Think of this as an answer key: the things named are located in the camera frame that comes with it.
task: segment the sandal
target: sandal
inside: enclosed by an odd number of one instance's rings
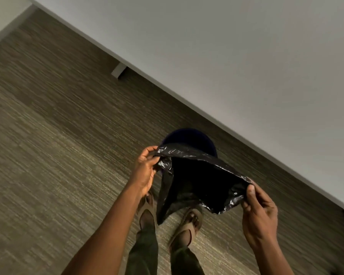
[[[144,204],[142,205],[142,207],[136,212],[136,218],[138,219],[138,222],[139,222],[139,226],[140,226],[140,229],[142,229],[142,226],[140,224],[140,218],[142,217],[144,211],[148,210],[151,215],[153,216],[153,220],[154,220],[154,229],[157,229],[158,227],[158,224],[157,224],[157,216],[156,216],[156,208],[155,208],[155,204],[156,204],[156,201],[154,200],[154,196],[152,194],[151,191],[148,192],[147,195],[150,195],[151,196],[151,199],[152,199],[152,204],[149,204],[147,202],[147,196],[144,196],[142,197],[142,199],[144,199]]]
[[[189,215],[191,215],[191,213],[197,217],[197,220],[198,220],[198,226],[197,226],[197,232],[195,233],[195,227],[194,227],[194,224],[193,224],[193,221],[185,224],[186,222],[186,219]],[[179,227],[177,228],[177,230],[174,232],[171,240],[169,241],[168,243],[168,247],[169,247],[169,251],[171,250],[171,245],[173,243],[173,241],[176,239],[176,237],[183,231],[187,231],[189,230],[190,231],[190,234],[191,234],[191,240],[189,242],[189,244],[187,246],[189,246],[192,241],[194,240],[194,237],[197,235],[198,231],[201,229],[201,226],[202,226],[202,213],[197,209],[197,208],[190,208],[186,213],[185,215],[182,217],[182,221],[179,225]]]

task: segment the shiny black plastic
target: shiny black plastic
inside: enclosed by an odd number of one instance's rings
[[[222,160],[183,144],[165,144],[155,152],[161,159],[162,185],[157,202],[157,223],[177,210],[201,204],[220,214],[240,203],[250,179]]]

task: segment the hand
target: hand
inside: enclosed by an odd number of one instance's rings
[[[254,253],[263,244],[277,243],[278,208],[255,182],[247,187],[247,201],[242,202],[243,233]]]
[[[135,185],[140,191],[141,196],[145,196],[151,188],[153,177],[156,170],[153,166],[159,161],[159,156],[153,157],[149,153],[156,150],[157,146],[150,146],[145,148],[135,161],[134,170],[131,173],[128,185]]]

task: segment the white table leg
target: white table leg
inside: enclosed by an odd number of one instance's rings
[[[127,66],[120,62],[118,63],[118,65],[115,67],[115,69],[112,71],[111,74],[118,79],[118,77],[126,68]]]

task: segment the white tabletop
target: white tabletop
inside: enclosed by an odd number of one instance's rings
[[[344,0],[33,0],[344,208]]]

